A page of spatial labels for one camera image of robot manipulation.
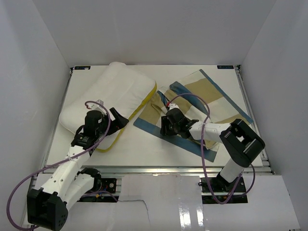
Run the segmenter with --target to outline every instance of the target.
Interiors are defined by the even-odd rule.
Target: white table surface
[[[74,70],[64,107],[85,92],[107,66],[91,66],[90,70]],[[157,89],[169,86],[174,81],[199,69],[203,69],[229,97],[247,113],[244,98],[234,69],[217,69],[216,65],[132,65],[130,68],[143,72],[157,82]],[[95,151],[85,166],[131,166],[131,167],[200,167],[201,157],[155,137],[135,126],[134,121],[140,112],[129,122],[114,147],[106,152]],[[70,147],[74,135],[58,122],[49,152],[47,165],[62,160]],[[224,145],[220,145],[215,161],[206,160],[210,167],[223,167],[230,156]],[[253,162],[262,166],[260,156]]]

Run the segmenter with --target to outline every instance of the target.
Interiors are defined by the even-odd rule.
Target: black mount
[[[115,108],[111,108],[109,111],[115,119],[111,121],[107,136],[124,128],[129,122],[129,120],[121,116]],[[77,145],[83,147],[84,150],[90,148],[106,132],[107,127],[108,117],[106,115],[103,115],[100,111],[96,110],[88,111],[85,117],[85,125],[80,126],[77,129],[74,140],[71,143],[72,147]]]
[[[49,230],[59,231],[66,222],[68,210],[66,204],[57,196],[31,189],[27,195],[28,222]]]
[[[224,180],[224,178],[222,178],[222,176],[220,176],[219,174],[216,177],[209,177],[210,179],[210,183],[211,183],[211,187],[212,190],[215,193],[228,193],[229,191],[231,191],[231,189],[234,187],[235,182],[237,179],[235,179],[233,182],[228,183],[226,181],[227,184],[221,184],[221,182]],[[208,193],[210,192],[207,183],[206,183],[206,179],[205,178],[201,178],[201,182],[198,183],[199,186],[202,187],[202,192],[203,193]],[[240,178],[238,185],[235,188],[235,193],[244,193],[246,192],[246,187],[245,187],[245,182],[243,177]]]
[[[173,108],[166,113],[166,116],[161,117],[160,134],[163,136],[180,135],[187,139],[191,136],[189,129],[199,120],[185,117],[183,112],[178,108]]]
[[[91,188],[87,193],[96,192],[101,188],[102,176],[101,176],[99,170],[97,170],[95,168],[86,167],[81,172],[77,173],[77,175],[79,175],[79,174],[87,174],[87,175],[90,175],[94,178],[93,188]]]
[[[264,141],[241,119],[234,120],[219,137],[232,160],[241,167],[249,167],[265,148]]]

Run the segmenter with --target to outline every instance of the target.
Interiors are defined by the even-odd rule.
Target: blue stripe
[[[159,90],[157,91],[158,95],[160,96],[160,99],[162,100],[163,104],[166,106],[167,103],[169,102],[169,99],[161,93]]]
[[[172,91],[174,91],[177,95],[180,95],[183,93],[192,93],[191,91],[189,91],[186,87],[184,87],[182,84],[180,84],[177,81],[171,84],[169,88]],[[183,95],[182,97],[186,99],[188,102],[190,102],[194,107],[199,109],[199,111],[207,115],[207,109],[204,107],[203,103],[201,103],[201,101],[198,98],[196,98],[193,95]]]
[[[190,140],[184,139],[182,137],[179,136],[162,136],[160,134],[160,128],[143,120],[140,118],[137,118],[136,121],[134,122],[134,126],[158,137],[161,138],[171,144],[174,144],[182,149],[185,149],[188,152],[194,153],[198,156],[201,156],[201,152],[200,152],[200,145],[197,143],[194,143]],[[215,151],[212,150],[207,150],[204,147],[204,154],[205,154],[205,159],[211,162],[214,162],[215,157],[216,157],[216,153]]]
[[[214,85],[214,87],[223,95],[223,97],[226,98],[226,100],[241,114],[242,117],[244,117],[249,124],[253,123],[254,121],[252,118],[250,118],[205,72],[204,70],[199,70],[202,75],[204,75],[205,78],[207,78],[208,81],[211,82],[211,84]]]

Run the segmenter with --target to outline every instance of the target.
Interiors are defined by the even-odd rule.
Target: yellow trim
[[[147,103],[148,101],[152,98],[152,96],[155,94],[156,92],[156,89],[157,89],[157,84],[155,82],[155,86],[154,88],[150,91],[150,93],[145,97],[145,99],[141,102],[141,104],[139,105],[139,107],[137,107],[137,109],[130,115],[130,117],[128,118],[128,120],[131,120],[137,113],[138,111],[140,111],[140,109],[142,109]],[[105,153],[107,151],[109,151],[113,145],[117,142],[117,140],[119,139],[120,135],[123,133],[125,128],[122,128],[119,132],[119,134],[116,136],[116,139],[115,141],[110,145],[109,148],[107,149],[96,149],[98,150],[99,152],[102,152],[102,153]]]

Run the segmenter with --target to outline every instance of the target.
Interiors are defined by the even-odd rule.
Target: white fabric stripe
[[[165,92],[167,91],[167,90],[170,90],[169,88],[167,88],[167,87],[161,87],[160,89],[158,89],[162,94],[165,94]]]
[[[204,78],[205,78],[204,75],[202,75],[202,73],[200,71],[197,71],[197,72],[192,73],[189,76],[186,76],[186,77],[178,80],[178,82],[185,86],[187,84],[197,82],[197,81],[204,79]]]
[[[185,116],[189,119],[198,119],[199,121],[204,121],[206,114],[199,111],[196,107],[191,106],[190,109],[186,112]]]
[[[224,97],[210,102],[208,106],[210,108],[210,116],[213,123],[228,119],[239,113]]]

